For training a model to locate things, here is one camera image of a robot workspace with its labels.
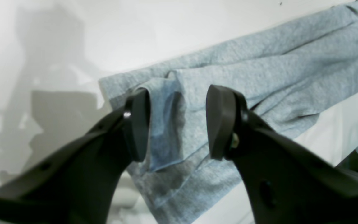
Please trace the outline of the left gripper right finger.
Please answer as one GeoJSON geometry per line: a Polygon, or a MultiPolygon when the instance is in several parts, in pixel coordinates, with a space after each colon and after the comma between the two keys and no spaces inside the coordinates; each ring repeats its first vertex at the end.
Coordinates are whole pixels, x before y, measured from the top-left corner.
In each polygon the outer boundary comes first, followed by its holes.
{"type": "Polygon", "coordinates": [[[231,88],[209,86],[206,120],[210,157],[233,162],[256,224],[358,224],[358,172],[280,135],[231,88]]]}

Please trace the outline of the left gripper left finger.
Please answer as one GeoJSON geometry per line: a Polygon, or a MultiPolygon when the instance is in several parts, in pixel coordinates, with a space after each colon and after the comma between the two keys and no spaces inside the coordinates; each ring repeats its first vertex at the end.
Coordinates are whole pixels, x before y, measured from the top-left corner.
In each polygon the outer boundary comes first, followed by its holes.
{"type": "Polygon", "coordinates": [[[105,224],[119,179],[148,148],[150,97],[139,88],[84,136],[0,186],[0,220],[105,224]]]}

